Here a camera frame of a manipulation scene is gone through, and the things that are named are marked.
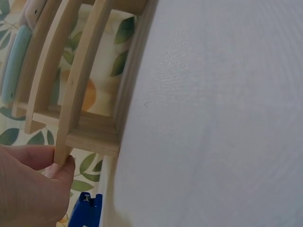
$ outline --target wooden board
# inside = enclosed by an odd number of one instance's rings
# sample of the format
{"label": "wooden board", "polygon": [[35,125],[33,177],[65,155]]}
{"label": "wooden board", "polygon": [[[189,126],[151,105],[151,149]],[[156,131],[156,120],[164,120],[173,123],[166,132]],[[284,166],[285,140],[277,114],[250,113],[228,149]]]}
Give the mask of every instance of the wooden board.
{"label": "wooden board", "polygon": [[34,112],[47,110],[64,46],[82,0],[64,0],[49,29],[36,69],[27,107],[25,133],[33,133]]}
{"label": "wooden board", "polygon": [[47,33],[60,6],[60,3],[60,0],[47,1],[44,10],[42,11],[42,14],[40,15],[40,18],[36,24],[32,39],[27,48],[25,59],[23,61],[21,74],[19,76],[15,101],[12,110],[12,115],[14,117],[21,117],[26,114],[26,110],[22,108],[21,103],[28,103],[39,57],[44,46]]}
{"label": "wooden board", "polygon": [[71,130],[78,126],[87,82],[112,6],[112,0],[96,0],[84,27],[61,109],[54,157],[58,164],[63,164],[69,155],[65,141]]}

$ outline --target wooden slat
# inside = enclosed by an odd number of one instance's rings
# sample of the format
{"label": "wooden slat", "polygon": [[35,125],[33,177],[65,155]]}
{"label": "wooden slat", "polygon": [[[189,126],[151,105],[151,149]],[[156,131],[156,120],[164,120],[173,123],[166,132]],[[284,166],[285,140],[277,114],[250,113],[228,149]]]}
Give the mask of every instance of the wooden slat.
{"label": "wooden slat", "polygon": [[117,157],[120,150],[116,134],[101,130],[86,130],[81,127],[68,134],[66,145],[112,157]]}
{"label": "wooden slat", "polygon": [[44,110],[33,114],[33,120],[46,125],[59,125],[60,112]]}
{"label": "wooden slat", "polygon": [[63,0],[54,17],[36,69],[25,123],[25,132],[33,133],[33,114],[47,110],[64,46],[82,0]]}
{"label": "wooden slat", "polygon": [[28,103],[35,71],[40,58],[40,54],[45,43],[45,39],[56,12],[60,6],[61,0],[47,1],[44,10],[36,24],[33,36],[27,48],[23,66],[18,80],[18,86],[13,104],[12,115],[21,117],[26,115],[26,109],[21,105]]}
{"label": "wooden slat", "polygon": [[58,164],[63,164],[69,155],[67,146],[72,144],[66,144],[65,141],[67,135],[78,126],[91,68],[112,6],[113,0],[96,0],[84,27],[61,109],[54,156],[54,161]]}
{"label": "wooden slat", "polygon": [[[141,15],[143,13],[144,7],[147,0],[116,0],[114,2],[113,9]],[[95,0],[83,0],[84,4],[94,5]]]}

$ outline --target blue plastic object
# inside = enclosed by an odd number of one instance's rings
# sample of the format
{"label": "blue plastic object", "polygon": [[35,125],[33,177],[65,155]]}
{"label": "blue plastic object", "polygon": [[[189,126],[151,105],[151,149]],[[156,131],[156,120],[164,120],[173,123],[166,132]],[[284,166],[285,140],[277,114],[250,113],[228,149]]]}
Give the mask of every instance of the blue plastic object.
{"label": "blue plastic object", "polygon": [[102,200],[102,194],[91,198],[88,192],[82,192],[71,213],[68,227],[99,227]]}
{"label": "blue plastic object", "polygon": [[10,104],[14,101],[19,75],[31,37],[32,30],[28,26],[22,25],[11,49],[4,74],[2,90],[2,102],[4,104]]}

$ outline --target white surface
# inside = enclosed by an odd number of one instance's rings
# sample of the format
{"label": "white surface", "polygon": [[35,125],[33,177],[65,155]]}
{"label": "white surface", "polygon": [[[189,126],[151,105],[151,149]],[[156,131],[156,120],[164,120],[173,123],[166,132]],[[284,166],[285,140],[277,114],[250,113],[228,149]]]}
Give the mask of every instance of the white surface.
{"label": "white surface", "polygon": [[159,0],[108,226],[303,226],[303,1]]}

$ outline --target finger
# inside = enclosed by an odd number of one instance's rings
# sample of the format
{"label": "finger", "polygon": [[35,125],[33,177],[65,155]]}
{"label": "finger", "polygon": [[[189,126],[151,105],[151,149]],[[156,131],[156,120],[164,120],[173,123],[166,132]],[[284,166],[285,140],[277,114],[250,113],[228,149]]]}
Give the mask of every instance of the finger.
{"label": "finger", "polygon": [[75,167],[75,160],[71,155],[69,155],[65,164],[53,176],[53,180],[59,182],[61,185],[66,187],[66,189],[70,190],[74,179]]}
{"label": "finger", "polygon": [[22,164],[34,170],[41,170],[53,163],[54,147],[44,145],[3,146]]}
{"label": "finger", "polygon": [[53,163],[51,166],[47,167],[44,171],[44,176],[48,178],[53,178],[53,176],[56,174],[56,172],[60,169],[60,165]]}

